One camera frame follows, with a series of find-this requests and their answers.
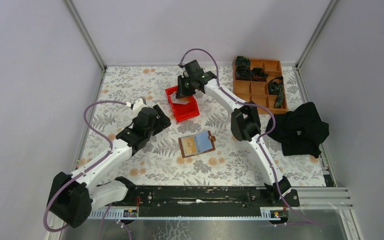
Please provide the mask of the red plastic bin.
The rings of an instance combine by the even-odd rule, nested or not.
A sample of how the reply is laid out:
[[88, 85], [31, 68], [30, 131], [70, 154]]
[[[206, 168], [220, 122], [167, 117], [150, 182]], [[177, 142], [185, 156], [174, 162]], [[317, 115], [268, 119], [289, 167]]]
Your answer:
[[200, 115], [198, 103], [193, 96], [176, 98], [178, 87], [173, 86], [165, 89], [167, 100], [172, 108], [173, 115], [178, 123], [189, 120]]

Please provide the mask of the brown leather card holder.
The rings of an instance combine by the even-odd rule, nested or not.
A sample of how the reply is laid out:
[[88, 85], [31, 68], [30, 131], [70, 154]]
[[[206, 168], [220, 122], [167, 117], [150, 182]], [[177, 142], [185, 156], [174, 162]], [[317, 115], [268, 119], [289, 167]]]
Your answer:
[[[194, 137], [195, 138], [195, 143], [196, 143], [196, 146], [198, 148], [197, 153], [195, 155], [191, 155], [191, 156], [185, 156], [184, 155], [183, 149], [182, 149], [181, 139], [185, 138], [185, 137]], [[215, 141], [216, 141], [216, 137], [214, 135], [212, 135], [209, 130], [208, 131], [202, 131], [202, 132], [199, 132], [197, 134], [193, 134], [193, 135], [189, 135], [189, 136], [180, 137], [178, 139], [178, 143], [179, 143], [181, 156], [183, 158], [189, 158], [189, 157], [205, 154], [208, 152], [212, 152], [216, 149]]]

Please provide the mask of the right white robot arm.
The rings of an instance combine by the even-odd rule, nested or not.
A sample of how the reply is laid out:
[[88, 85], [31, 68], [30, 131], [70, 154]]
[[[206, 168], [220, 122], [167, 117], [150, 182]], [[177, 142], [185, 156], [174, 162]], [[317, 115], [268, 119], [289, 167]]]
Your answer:
[[250, 148], [264, 186], [268, 189], [267, 201], [273, 206], [281, 205], [292, 186], [279, 170], [263, 141], [262, 124], [258, 113], [259, 105], [244, 102], [223, 84], [219, 76], [211, 71], [205, 72], [196, 60], [178, 65], [183, 74], [177, 77], [177, 98], [193, 96], [200, 91], [221, 104], [230, 114], [230, 130], [236, 140]]

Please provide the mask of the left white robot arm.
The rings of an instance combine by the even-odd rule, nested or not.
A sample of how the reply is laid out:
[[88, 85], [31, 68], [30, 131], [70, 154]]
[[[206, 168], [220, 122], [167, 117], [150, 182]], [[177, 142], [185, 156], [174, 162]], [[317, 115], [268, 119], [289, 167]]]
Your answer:
[[113, 202], [120, 202], [124, 206], [132, 204], [135, 192], [127, 184], [117, 179], [105, 184], [100, 182], [118, 163], [130, 159], [146, 146], [152, 136], [170, 125], [170, 118], [159, 105], [141, 105], [131, 124], [109, 142], [107, 150], [69, 174], [59, 172], [53, 179], [43, 216], [45, 228], [53, 231], [47, 224], [49, 213], [68, 226], [77, 228], [96, 209]]

